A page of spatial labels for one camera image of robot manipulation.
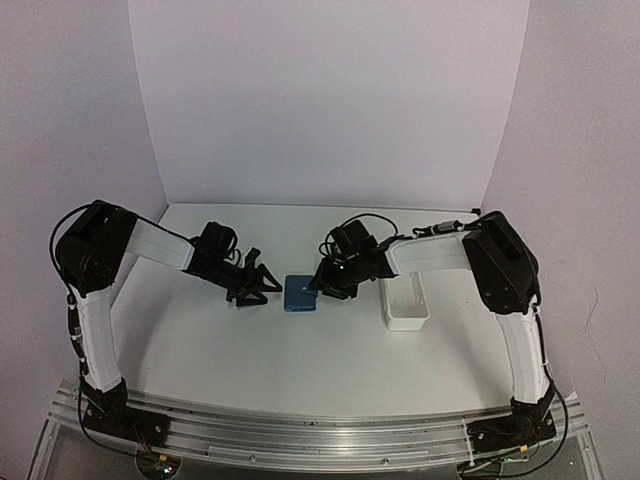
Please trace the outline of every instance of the robotic arm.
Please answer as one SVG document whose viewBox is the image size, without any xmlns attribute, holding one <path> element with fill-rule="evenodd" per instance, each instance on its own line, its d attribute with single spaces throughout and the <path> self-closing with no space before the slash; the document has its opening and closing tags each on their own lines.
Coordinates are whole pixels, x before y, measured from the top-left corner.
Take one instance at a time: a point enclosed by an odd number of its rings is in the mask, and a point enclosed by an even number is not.
<svg viewBox="0 0 640 480">
<path fill-rule="evenodd" d="M 541 339 L 538 262 L 500 212 L 464 225 L 445 222 L 378 243 L 359 220 L 333 229 L 310 287 L 338 299 L 355 298 L 358 284 L 411 272 L 466 269 L 500 323 L 513 373 L 512 414 L 474 422 L 478 452 L 532 445 L 553 438 L 554 396 Z"/>
<path fill-rule="evenodd" d="M 267 292 L 282 286 L 252 248 L 244 264 L 227 261 L 237 244 L 235 232 L 210 222 L 187 239 L 124 208 L 96 200 L 60 237 L 55 249 L 59 273 L 70 293 L 69 335 L 81 365 L 82 393 L 89 399 L 83 424 L 91 430 L 161 446 L 168 418 L 126 405 L 111 330 L 111 285 L 126 252 L 200 277 L 227 290 L 236 306 L 266 304 Z"/>
</svg>

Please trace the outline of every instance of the white backdrop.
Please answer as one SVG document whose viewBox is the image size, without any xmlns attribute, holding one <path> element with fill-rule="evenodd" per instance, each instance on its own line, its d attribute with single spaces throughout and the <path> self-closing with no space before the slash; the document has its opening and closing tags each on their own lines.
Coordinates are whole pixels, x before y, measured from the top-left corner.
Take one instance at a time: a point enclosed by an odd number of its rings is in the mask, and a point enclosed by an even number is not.
<svg viewBox="0 0 640 480">
<path fill-rule="evenodd" d="M 528 1 L 129 3 L 170 202 L 480 205 Z"/>
</svg>

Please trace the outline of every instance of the table surface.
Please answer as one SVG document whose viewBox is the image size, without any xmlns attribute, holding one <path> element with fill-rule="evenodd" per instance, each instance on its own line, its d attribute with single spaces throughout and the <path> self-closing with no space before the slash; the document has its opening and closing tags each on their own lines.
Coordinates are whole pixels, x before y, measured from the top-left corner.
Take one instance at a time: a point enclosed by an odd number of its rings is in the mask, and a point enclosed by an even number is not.
<svg viewBox="0 0 640 480">
<path fill-rule="evenodd" d="M 345 219 L 384 214 L 400 230 L 459 212 L 173 204 L 161 224 L 186 236 L 209 221 L 234 228 L 284 284 L 313 274 L 318 244 Z M 378 240 L 390 226 L 365 219 Z M 284 295 L 238 309 L 220 287 L 144 259 L 112 309 L 129 388 L 188 402 L 265 412 L 372 417 L 442 415 L 507 405 L 512 377 L 502 332 L 468 271 L 424 274 L 431 318 L 419 332 L 387 330 L 379 284 L 358 297 L 319 297 L 316 312 L 284 312 Z"/>
</svg>

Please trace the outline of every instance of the white plastic bin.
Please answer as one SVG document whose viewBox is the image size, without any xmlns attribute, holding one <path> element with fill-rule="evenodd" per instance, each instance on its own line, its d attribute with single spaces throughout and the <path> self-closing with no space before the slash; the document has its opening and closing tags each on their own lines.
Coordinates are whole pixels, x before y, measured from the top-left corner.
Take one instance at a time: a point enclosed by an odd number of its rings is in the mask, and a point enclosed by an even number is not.
<svg viewBox="0 0 640 480">
<path fill-rule="evenodd" d="M 387 328 L 418 331 L 429 318 L 429 310 L 419 272 L 382 280 L 382 301 Z"/>
</svg>

